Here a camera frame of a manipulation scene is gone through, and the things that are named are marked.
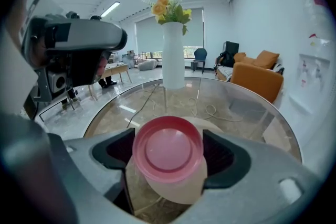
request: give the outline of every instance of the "pink bowl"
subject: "pink bowl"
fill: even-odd
[[[143,125],[133,142],[138,169],[151,180],[175,183],[199,167],[203,142],[196,127],[175,116],[164,116]]]

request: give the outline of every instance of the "black bag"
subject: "black bag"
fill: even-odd
[[[228,51],[222,52],[217,57],[218,66],[233,67],[234,63],[235,63],[235,59],[233,58],[233,55]]]

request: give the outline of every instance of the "yellow flower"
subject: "yellow flower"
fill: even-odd
[[[186,9],[183,11],[183,15],[188,14],[189,15],[189,19],[191,19],[191,9]]]
[[[152,7],[152,13],[155,15],[162,15],[162,14],[166,14],[167,10],[166,10],[166,6],[163,5],[161,2],[157,2],[154,4],[154,6]]]
[[[168,5],[169,0],[157,0],[157,2],[161,2],[163,5]]]
[[[160,16],[156,15],[156,16],[155,16],[155,20],[156,20],[156,22],[158,23],[159,20],[164,20],[164,17],[163,17],[163,15],[160,15]]]

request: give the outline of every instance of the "orange sofa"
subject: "orange sofa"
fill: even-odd
[[[275,64],[279,54],[263,51],[257,59],[246,57],[244,52],[235,55],[230,82],[249,89],[273,103],[282,87],[283,76],[270,68]],[[227,78],[221,70],[216,71],[220,80]]]

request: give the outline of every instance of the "orange flower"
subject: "orange flower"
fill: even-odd
[[[161,2],[163,5],[167,5],[169,0],[157,0],[157,2]]]
[[[161,2],[157,2],[153,7],[152,7],[152,13],[154,15],[161,16],[162,14],[166,14],[166,6],[163,5]]]

